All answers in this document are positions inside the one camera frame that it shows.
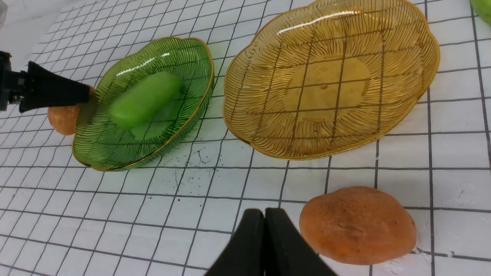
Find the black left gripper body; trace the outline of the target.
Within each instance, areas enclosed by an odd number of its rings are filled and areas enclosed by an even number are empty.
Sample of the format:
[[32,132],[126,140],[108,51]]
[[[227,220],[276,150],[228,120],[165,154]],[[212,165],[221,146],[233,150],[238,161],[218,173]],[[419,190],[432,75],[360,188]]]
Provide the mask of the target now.
[[18,104],[20,112],[26,112],[23,106],[27,72],[11,70],[11,54],[0,52],[0,110],[6,111],[9,104]]

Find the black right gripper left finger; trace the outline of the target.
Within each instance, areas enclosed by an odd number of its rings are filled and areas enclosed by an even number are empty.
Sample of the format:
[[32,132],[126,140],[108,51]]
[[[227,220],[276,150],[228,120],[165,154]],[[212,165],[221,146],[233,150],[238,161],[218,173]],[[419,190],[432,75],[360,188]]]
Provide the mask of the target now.
[[263,276],[262,246],[265,217],[247,209],[231,240],[207,271],[207,276]]

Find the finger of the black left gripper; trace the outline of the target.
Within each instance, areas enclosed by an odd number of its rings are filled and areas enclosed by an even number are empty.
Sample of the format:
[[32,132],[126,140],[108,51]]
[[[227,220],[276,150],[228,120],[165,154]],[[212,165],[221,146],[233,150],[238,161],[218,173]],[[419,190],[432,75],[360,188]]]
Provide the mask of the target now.
[[62,77],[30,61],[21,72],[22,100],[19,112],[49,107],[68,107],[89,101],[91,88],[86,84]]

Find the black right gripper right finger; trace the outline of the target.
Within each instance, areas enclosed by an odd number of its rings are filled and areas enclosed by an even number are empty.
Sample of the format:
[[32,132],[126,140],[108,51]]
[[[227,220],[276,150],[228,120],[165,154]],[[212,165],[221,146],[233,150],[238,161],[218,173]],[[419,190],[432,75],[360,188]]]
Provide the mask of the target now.
[[280,208],[265,210],[266,276],[335,276]]

